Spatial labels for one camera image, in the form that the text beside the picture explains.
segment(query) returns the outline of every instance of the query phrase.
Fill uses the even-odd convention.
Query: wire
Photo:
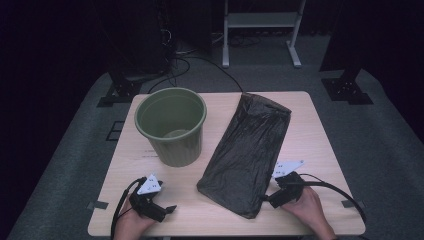
[[[194,59],[201,59],[201,60],[203,60],[203,61],[206,61],[206,62],[209,62],[210,64],[212,64],[212,65],[214,65],[215,67],[217,67],[219,70],[221,70],[223,73],[225,73],[228,77],[230,77],[236,84],[237,84],[237,86],[238,86],[238,88],[240,89],[240,91],[241,92],[244,92],[243,91],[243,88],[240,86],[240,84],[237,82],[237,80],[233,77],[233,76],[231,76],[229,73],[227,73],[224,69],[222,69],[220,66],[218,66],[218,64],[216,64],[216,63],[214,63],[214,62],[212,62],[212,61],[210,61],[210,60],[208,60],[208,59],[205,59],[205,58],[201,58],[201,57],[184,57],[184,58],[194,58]]]
[[[115,236],[115,227],[116,227],[116,222],[118,221],[118,218],[121,217],[123,214],[125,214],[126,212],[124,212],[123,214],[119,215],[119,212],[121,211],[121,207],[124,204],[125,199],[128,196],[128,192],[130,191],[130,189],[134,186],[134,184],[138,183],[139,185],[141,184],[141,178],[134,180],[128,187],[127,189],[124,190],[124,192],[122,193],[121,199],[119,200],[118,206],[116,206],[116,210],[115,213],[113,214],[113,219],[112,219],[112,224],[111,224],[111,229],[110,229],[110,235],[111,235],[111,239],[113,239],[113,237]]]
[[[125,213],[129,212],[131,209],[132,209],[132,207],[131,207],[131,208],[129,208],[129,209],[127,209],[125,212],[121,213],[121,214],[118,216],[118,219],[119,219],[122,215],[124,215]]]
[[[353,206],[355,206],[356,210],[358,210],[359,214],[361,215],[362,221],[364,221],[364,223],[367,221],[367,218],[365,216],[364,210],[362,210],[362,208],[359,206],[359,204],[351,197],[349,196],[347,193],[343,192],[341,189],[339,189],[338,187],[321,181],[321,182],[291,182],[291,183],[284,183],[285,185],[302,185],[302,186],[319,186],[319,187],[327,187],[330,188],[336,192],[338,192],[339,194],[341,194],[343,197],[347,198],[350,202],[352,202]]]
[[[318,180],[318,181],[320,181],[320,182],[324,182],[323,180],[321,180],[321,179],[319,179],[319,178],[315,177],[314,175],[307,174],[307,173],[299,174],[299,176],[309,176],[309,177],[313,177],[313,178],[315,178],[316,180]]]
[[[175,58],[175,59],[177,59],[177,60],[181,60],[181,61],[183,61],[183,62],[185,62],[185,63],[187,63],[187,69],[186,70],[184,70],[182,73],[179,73],[179,74],[177,74],[177,75],[174,75],[173,73],[172,73],[172,77],[168,77],[168,78],[165,78],[165,79],[162,79],[162,80],[160,80],[159,82],[157,82],[156,84],[154,84],[150,89],[149,89],[149,91],[147,91],[147,93],[148,94],[150,94],[151,92],[152,92],[152,90],[157,86],[157,85],[159,85],[159,84],[161,84],[161,83],[163,83],[163,82],[165,82],[165,81],[167,81],[167,80],[169,80],[169,79],[172,79],[172,78],[177,78],[177,77],[179,77],[179,76],[181,76],[181,75],[183,75],[183,74],[185,74],[186,72],[188,72],[188,70],[190,70],[190,63],[187,61],[187,60],[184,60],[184,59],[182,59],[182,58]]]

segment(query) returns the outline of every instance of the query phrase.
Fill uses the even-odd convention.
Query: plastic bucket
[[[135,125],[159,159],[171,167],[193,163],[202,151],[206,104],[185,88],[167,88],[146,97],[135,111]]]

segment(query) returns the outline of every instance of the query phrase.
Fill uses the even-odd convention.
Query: dark background
[[[120,1],[103,2],[110,4],[109,10],[117,11]],[[222,30],[223,1],[199,2],[202,1],[173,0],[169,23],[178,37],[207,49],[210,32]],[[297,1],[230,2],[233,11],[293,10],[298,5]],[[130,30],[125,29],[127,25],[119,21],[117,24],[122,24],[121,27],[107,24],[113,14],[102,14],[105,13],[102,9],[105,10],[99,1],[5,0],[0,3],[4,120],[1,130],[2,239],[24,208],[92,84],[111,68],[133,65],[140,71],[147,68],[140,65],[145,59],[133,58],[134,51],[141,51],[144,56],[146,50],[143,46],[132,48],[127,35]],[[344,69],[359,56],[363,68],[380,81],[421,139],[424,138],[423,11],[423,3],[418,0],[402,3],[309,0],[301,25],[301,34],[332,35],[323,71]],[[203,18],[190,21],[181,16]],[[198,34],[187,33],[189,28]],[[128,49],[122,54],[116,46]]]

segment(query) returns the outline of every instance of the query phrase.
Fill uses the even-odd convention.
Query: wooden table
[[[315,175],[349,195],[350,190],[325,134],[310,96],[306,92],[255,93],[292,110],[279,160],[305,160],[298,173]],[[172,168],[163,164],[148,140],[136,129],[134,112],[146,95],[134,97],[98,201],[109,203],[106,210],[95,209],[88,226],[92,236],[109,236],[113,213],[124,189],[135,179],[156,173],[164,182],[154,202],[162,207],[177,205],[175,212],[155,224],[148,236],[290,236],[311,232],[295,217],[264,202],[255,219],[245,219],[216,204],[197,191],[211,156],[235,113],[241,93],[201,93],[207,105],[203,125],[203,150],[192,164]],[[333,190],[314,187],[320,195],[325,215],[338,235],[359,235],[365,225],[355,208],[344,208],[344,199]],[[274,179],[267,190],[278,190]]]

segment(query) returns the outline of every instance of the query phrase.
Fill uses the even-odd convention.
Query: folded plastic bag
[[[259,213],[284,136],[290,109],[242,93],[236,112],[197,183],[200,193],[251,219]]]

